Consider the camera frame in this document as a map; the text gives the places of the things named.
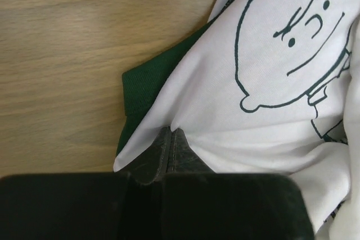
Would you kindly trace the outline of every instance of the green fabric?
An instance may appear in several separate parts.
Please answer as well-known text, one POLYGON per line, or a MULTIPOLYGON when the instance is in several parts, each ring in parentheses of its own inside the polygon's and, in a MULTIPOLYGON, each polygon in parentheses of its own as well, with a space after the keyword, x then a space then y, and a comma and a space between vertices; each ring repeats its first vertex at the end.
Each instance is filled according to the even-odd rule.
MULTIPOLYGON (((233 1, 229 0, 220 14, 233 1)), ((116 155, 124 148, 145 117, 177 64, 216 18, 176 46, 123 74, 124 105, 127 119, 120 136, 116 155)))

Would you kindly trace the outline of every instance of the wood grain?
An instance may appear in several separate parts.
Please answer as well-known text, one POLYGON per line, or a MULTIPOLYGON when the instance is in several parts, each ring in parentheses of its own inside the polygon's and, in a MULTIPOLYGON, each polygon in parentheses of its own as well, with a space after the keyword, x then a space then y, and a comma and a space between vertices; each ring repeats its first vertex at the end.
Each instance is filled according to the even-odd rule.
POLYGON ((0 0, 0 176, 109 171, 121 74, 206 22, 214 0, 0 0))

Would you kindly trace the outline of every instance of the drawn ear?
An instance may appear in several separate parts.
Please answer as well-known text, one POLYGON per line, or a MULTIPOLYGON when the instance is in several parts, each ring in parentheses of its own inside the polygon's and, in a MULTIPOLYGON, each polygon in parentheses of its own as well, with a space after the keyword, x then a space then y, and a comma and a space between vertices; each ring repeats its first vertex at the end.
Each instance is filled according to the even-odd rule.
POLYGON ((251 96, 246 96, 240 102, 240 107, 244 112, 251 113, 256 112, 260 108, 260 104, 256 100, 252 99, 251 96))

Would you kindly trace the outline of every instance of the drawn eye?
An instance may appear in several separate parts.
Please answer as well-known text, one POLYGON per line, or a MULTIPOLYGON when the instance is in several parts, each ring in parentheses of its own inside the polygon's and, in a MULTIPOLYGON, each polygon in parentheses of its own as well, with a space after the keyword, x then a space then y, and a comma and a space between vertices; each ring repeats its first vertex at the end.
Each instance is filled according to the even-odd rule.
POLYGON ((289 40, 289 47, 291 48, 292 46, 294 46, 295 45, 295 39, 294 38, 291 38, 290 40, 289 40))
POLYGON ((326 0, 326 1, 324 2, 324 5, 322 5, 322 8, 326 11, 329 6, 330 6, 330 1, 329 1, 329 0, 326 0))

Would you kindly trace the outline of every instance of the shirt sleeve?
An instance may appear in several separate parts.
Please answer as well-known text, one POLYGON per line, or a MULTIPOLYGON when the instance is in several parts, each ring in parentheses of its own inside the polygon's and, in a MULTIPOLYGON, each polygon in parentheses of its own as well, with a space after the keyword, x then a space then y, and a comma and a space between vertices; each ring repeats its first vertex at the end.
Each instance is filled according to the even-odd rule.
POLYGON ((332 227, 331 240, 360 239, 360 24, 356 31, 350 61, 351 82, 345 102, 344 127, 350 152, 351 190, 332 227))

